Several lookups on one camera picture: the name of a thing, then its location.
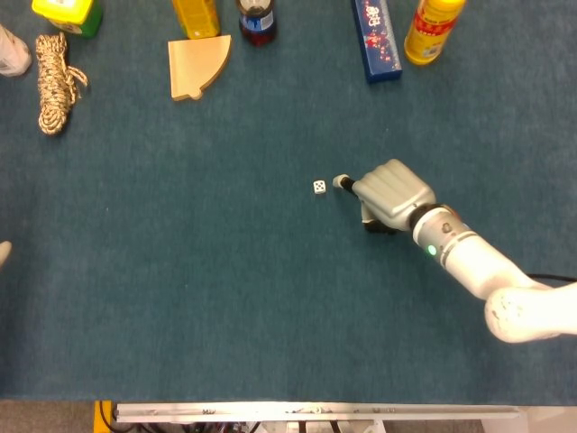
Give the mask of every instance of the blue carpet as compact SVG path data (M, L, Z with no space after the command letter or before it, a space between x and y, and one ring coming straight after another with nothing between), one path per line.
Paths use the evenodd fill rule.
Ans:
M0 79L0 397L577 404L577 338L501 343L482 302L342 191L399 158L527 272L575 274L577 3L471 1L434 65L365 82L348 1L278 1L199 102L168 1L103 0L65 133ZM415 2L389 9L398 41ZM55 32L28 1L0 23Z

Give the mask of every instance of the blue box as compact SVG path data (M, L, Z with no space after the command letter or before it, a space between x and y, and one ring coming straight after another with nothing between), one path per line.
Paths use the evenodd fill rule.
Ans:
M400 78L403 72L386 0L353 0L367 81Z

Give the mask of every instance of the wooden block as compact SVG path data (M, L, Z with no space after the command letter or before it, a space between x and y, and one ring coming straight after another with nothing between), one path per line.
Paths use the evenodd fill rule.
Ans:
M170 93L180 101L200 99L223 70L231 49L231 36L169 41Z

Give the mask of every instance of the coiled rope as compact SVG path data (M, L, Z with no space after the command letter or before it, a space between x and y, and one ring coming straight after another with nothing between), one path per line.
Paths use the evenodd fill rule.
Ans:
M62 130L70 108L80 98L74 78L85 86L88 78L80 69L66 65L64 56L67 43L64 33L36 38L38 57L38 91L40 92L40 117L38 125L48 135Z

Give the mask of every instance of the yellow plastic bottle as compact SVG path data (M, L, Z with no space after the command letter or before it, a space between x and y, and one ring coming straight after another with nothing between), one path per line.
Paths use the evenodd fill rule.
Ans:
M426 65L441 54L466 0L420 0L405 38L405 54Z
M172 0L180 26L189 39L220 34L215 0Z

